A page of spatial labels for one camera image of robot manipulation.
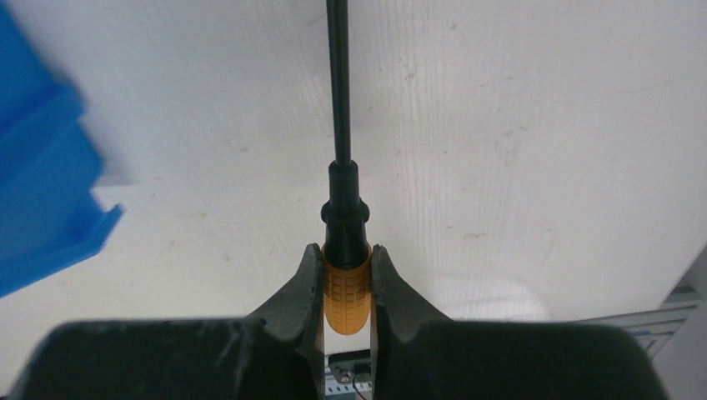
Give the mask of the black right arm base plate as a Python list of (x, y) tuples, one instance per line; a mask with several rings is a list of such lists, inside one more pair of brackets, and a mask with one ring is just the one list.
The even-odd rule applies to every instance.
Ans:
[(324, 369), (326, 399), (372, 399), (370, 350), (331, 354)]

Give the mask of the orange black screwdriver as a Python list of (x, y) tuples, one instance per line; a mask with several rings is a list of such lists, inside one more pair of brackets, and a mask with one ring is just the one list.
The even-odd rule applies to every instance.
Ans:
[(324, 314), (338, 334), (359, 332), (370, 313), (370, 255), (365, 224), (369, 207), (359, 194), (359, 168), (352, 159), (348, 54), (348, 3), (327, 1), (334, 160), (328, 167)]

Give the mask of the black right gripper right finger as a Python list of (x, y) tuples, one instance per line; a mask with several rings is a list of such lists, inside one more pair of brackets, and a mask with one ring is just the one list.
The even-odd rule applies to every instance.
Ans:
[(586, 323), (455, 321), (371, 258), (376, 399), (664, 399), (626, 331)]

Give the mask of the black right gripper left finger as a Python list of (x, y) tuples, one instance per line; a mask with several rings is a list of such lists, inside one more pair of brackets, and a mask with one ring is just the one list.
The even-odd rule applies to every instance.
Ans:
[(11, 399), (322, 399), (323, 254), (244, 317), (67, 322), (35, 348)]

